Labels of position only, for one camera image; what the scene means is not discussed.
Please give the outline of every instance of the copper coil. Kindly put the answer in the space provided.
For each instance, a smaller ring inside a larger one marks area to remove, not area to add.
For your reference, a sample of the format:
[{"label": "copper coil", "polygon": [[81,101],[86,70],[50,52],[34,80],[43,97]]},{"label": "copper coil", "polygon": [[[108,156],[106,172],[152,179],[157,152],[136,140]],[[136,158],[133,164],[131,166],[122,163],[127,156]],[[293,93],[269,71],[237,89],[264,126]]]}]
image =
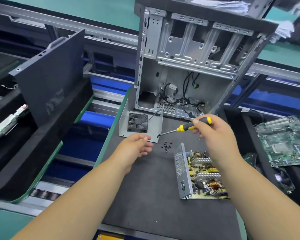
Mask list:
[{"label": "copper coil", "polygon": [[210,188],[212,188],[214,190],[217,190],[217,189],[219,189],[221,187],[221,182],[219,182],[219,181],[211,181],[211,182],[209,182],[208,185],[209,185]]}]

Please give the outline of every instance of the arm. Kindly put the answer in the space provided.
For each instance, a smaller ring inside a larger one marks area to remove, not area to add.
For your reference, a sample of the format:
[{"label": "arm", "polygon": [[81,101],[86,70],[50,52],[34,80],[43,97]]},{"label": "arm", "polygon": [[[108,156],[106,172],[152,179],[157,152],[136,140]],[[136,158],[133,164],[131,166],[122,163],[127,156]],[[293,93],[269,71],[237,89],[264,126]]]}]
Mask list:
[{"label": "arm", "polygon": [[12,240],[91,240],[137,157],[152,151],[150,136],[125,138],[106,161],[94,168]]},{"label": "arm", "polygon": [[197,128],[193,132],[205,138],[213,164],[252,237],[300,239],[300,207],[244,161],[230,126],[209,116],[212,126],[193,120]]}]

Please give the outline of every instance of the cooling fan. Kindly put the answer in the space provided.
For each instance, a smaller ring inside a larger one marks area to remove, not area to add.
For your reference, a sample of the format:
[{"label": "cooling fan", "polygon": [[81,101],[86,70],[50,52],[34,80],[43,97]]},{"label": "cooling fan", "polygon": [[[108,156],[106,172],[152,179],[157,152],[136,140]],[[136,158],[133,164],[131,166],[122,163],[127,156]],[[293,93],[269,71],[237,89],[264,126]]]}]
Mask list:
[{"label": "cooling fan", "polygon": [[141,113],[130,113],[128,120],[128,131],[136,133],[147,133],[148,115]]},{"label": "cooling fan", "polygon": [[287,171],[284,168],[273,168],[273,171],[277,181],[280,183],[282,191],[285,194],[290,194],[295,189],[295,186]]}]

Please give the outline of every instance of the hand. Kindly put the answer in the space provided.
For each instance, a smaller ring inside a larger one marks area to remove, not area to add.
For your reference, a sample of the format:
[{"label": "hand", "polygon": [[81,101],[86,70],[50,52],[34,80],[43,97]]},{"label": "hand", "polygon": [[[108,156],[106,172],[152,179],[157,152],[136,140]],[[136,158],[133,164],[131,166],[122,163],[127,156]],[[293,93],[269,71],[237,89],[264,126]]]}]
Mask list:
[{"label": "hand", "polygon": [[[211,126],[198,121],[207,116],[212,119]],[[199,138],[205,138],[208,152],[216,167],[226,167],[229,163],[242,159],[231,127],[220,117],[207,114],[193,119],[193,124],[196,126],[193,133],[200,132]]]},{"label": "hand", "polygon": [[150,139],[151,136],[145,134],[132,134],[120,142],[110,158],[121,164],[125,173],[129,173],[137,157],[152,151],[153,143],[148,141]]}]

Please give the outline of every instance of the screwdriver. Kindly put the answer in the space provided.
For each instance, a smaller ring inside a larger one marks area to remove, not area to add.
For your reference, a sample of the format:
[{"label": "screwdriver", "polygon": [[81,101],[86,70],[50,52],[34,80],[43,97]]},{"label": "screwdriver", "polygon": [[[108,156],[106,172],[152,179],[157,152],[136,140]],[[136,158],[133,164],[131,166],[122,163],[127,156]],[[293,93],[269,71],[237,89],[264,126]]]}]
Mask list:
[{"label": "screwdriver", "polygon": [[[203,122],[203,123],[206,123],[207,125],[211,125],[212,124],[212,119],[211,117],[202,117],[199,119],[199,121]],[[195,129],[195,125],[193,124],[193,122],[189,122],[187,124],[182,124],[180,125],[177,129],[173,130],[173,131],[169,131],[169,132],[166,132],[166,133],[162,133],[162,134],[159,134],[157,135],[157,138],[159,136],[162,136],[162,135],[165,135],[165,134],[169,134],[169,133],[172,133],[172,132],[176,132],[176,131],[180,131],[180,132],[185,132],[187,130],[193,130]]]}]

